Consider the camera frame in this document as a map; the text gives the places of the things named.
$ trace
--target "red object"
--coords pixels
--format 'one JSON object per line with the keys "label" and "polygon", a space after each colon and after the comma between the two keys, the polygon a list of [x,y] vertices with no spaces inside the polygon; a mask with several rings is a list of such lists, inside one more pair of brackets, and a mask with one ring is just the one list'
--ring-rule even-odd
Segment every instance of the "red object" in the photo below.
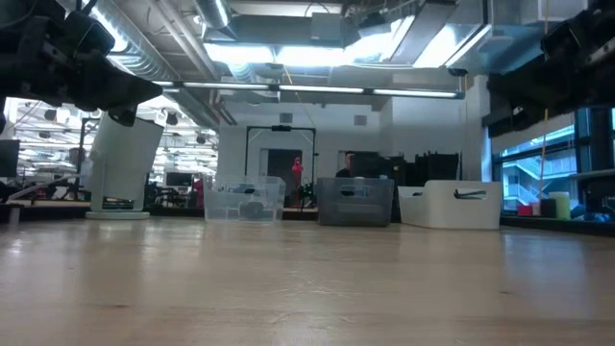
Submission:
{"label": "red object", "polygon": [[519,215],[519,216],[531,216],[531,206],[519,206],[519,207],[517,207],[517,215]]}
{"label": "red object", "polygon": [[295,172],[295,174],[297,172],[301,174],[301,172],[304,171],[304,166],[301,164],[301,158],[295,158],[295,163],[292,165],[292,171]]}
{"label": "red object", "polygon": [[205,203],[205,191],[203,190],[203,179],[200,179],[198,182],[194,183],[194,187],[196,190],[197,200],[196,200],[196,208],[202,209]]}
{"label": "red object", "polygon": [[299,197],[299,187],[301,187],[301,172],[304,171],[304,166],[301,164],[301,158],[295,158],[295,163],[292,165],[292,171],[295,173],[295,185],[296,185],[296,194],[297,204],[293,207],[300,208],[301,207],[301,198]]}

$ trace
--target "wooden table surface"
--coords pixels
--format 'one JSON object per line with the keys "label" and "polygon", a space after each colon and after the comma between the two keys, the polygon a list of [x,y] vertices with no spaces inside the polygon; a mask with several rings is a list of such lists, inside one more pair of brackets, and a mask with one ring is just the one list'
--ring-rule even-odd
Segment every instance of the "wooden table surface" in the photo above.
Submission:
{"label": "wooden table surface", "polygon": [[582,235],[26,223],[0,345],[615,345],[614,284],[615,240]]}

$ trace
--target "white plastic bin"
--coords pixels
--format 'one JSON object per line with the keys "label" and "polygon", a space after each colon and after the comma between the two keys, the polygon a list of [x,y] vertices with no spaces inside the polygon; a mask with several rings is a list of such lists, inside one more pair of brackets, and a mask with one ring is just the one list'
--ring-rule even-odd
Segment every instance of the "white plastic bin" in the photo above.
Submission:
{"label": "white plastic bin", "polygon": [[281,221],[286,184],[278,177],[218,177],[205,191],[206,220]]}
{"label": "white plastic bin", "polygon": [[319,178],[318,223],[328,226],[388,226],[393,181],[388,179]]}
{"label": "white plastic bin", "polygon": [[502,184],[428,181],[417,187],[399,187],[402,222],[408,225],[454,230],[498,230]]}

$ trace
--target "doorway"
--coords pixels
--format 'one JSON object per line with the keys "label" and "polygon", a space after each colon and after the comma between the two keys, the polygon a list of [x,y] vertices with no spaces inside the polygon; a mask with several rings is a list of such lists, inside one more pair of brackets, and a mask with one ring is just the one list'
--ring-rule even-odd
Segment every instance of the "doorway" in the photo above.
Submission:
{"label": "doorway", "polygon": [[280,177],[286,183],[286,196],[294,196],[297,190],[297,178],[292,171],[295,158],[301,158],[301,150],[269,149],[267,154],[267,176]]}

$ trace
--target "dark gray plastic bin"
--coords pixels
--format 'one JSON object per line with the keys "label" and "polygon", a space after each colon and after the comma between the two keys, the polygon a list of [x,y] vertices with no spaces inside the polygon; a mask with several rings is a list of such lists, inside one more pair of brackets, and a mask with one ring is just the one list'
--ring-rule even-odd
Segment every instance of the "dark gray plastic bin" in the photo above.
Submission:
{"label": "dark gray plastic bin", "polygon": [[323,226],[379,226],[391,223],[393,181],[319,178],[318,223]]}

